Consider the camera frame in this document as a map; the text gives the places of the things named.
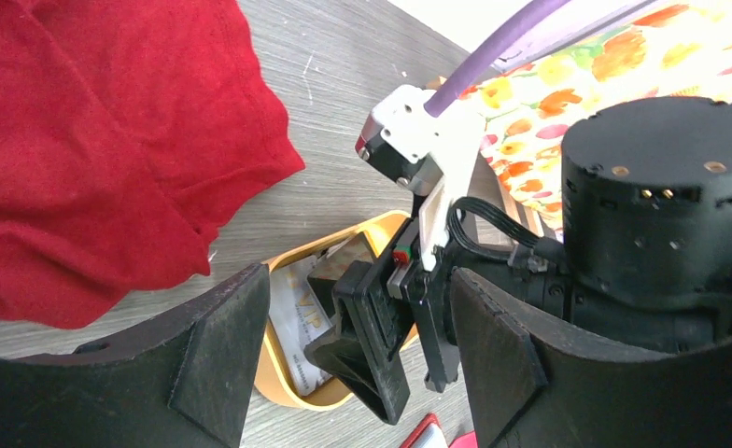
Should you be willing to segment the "yellow oval tray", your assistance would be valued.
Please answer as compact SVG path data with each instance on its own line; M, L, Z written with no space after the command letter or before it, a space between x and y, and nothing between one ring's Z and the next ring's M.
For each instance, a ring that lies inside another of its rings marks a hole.
M310 256L322 249L337 245L348 237L365 233L370 245L379 252L387 246L390 237L399 229L409 214L392 210L369 218L348 228L326 235L313 242L292 248L265 261L275 271ZM330 379L307 396L301 396L290 375L289 362L284 356L272 322L265 328L256 373L255 387L269 401L286 407L314 412L327 412L341 407L353 394L336 379Z

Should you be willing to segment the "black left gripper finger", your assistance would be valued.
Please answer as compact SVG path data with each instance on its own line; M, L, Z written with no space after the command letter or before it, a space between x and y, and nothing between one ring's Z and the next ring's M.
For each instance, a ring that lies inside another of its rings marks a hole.
M0 358L0 447L236 447L269 309L253 264L69 355Z

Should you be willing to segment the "red card holder wallet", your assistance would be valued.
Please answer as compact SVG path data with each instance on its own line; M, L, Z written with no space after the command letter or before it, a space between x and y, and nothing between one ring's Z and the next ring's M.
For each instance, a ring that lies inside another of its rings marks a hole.
M401 443L401 448L477 448L473 431L447 442L437 415L428 413Z

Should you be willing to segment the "white VIP card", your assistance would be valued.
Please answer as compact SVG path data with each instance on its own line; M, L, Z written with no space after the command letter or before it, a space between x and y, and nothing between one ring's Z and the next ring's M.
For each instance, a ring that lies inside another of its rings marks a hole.
M304 353L309 343L331 329L331 321L307 279L317 262L317 256L309 256L270 273L269 317L291 382L301 397L310 395L331 378Z

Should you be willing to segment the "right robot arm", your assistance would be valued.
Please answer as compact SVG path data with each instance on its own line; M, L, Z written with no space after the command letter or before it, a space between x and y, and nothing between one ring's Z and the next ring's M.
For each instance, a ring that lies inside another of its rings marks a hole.
M732 447L732 104L604 109L565 134L562 176L562 241L464 197L425 273L406 220L335 283L306 356L394 424L416 329L482 447Z

